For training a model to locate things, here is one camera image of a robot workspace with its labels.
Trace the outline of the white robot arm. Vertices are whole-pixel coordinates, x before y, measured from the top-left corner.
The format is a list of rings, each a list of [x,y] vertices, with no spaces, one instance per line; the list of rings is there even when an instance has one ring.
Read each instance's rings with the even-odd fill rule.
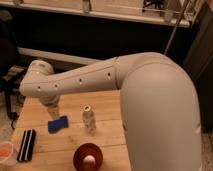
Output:
[[[45,106],[63,94],[120,91],[132,171],[202,171],[198,96],[188,74],[169,57],[136,53],[56,74],[33,61],[20,85]]]

